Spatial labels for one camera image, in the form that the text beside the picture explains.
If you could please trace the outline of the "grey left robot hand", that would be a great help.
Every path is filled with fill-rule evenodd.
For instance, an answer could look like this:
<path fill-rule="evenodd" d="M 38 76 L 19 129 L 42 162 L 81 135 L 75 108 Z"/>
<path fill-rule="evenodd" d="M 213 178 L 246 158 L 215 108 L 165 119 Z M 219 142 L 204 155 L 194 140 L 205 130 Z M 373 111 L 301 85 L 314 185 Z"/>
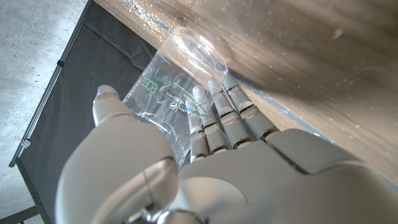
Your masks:
<path fill-rule="evenodd" d="M 216 114 L 185 119 L 180 166 L 164 135 L 136 111 L 159 85 L 125 99 L 103 85 L 95 128 L 66 161 L 57 223 L 396 223 L 397 193 L 346 150 L 300 129 L 280 131 L 232 76 L 208 82 Z"/>

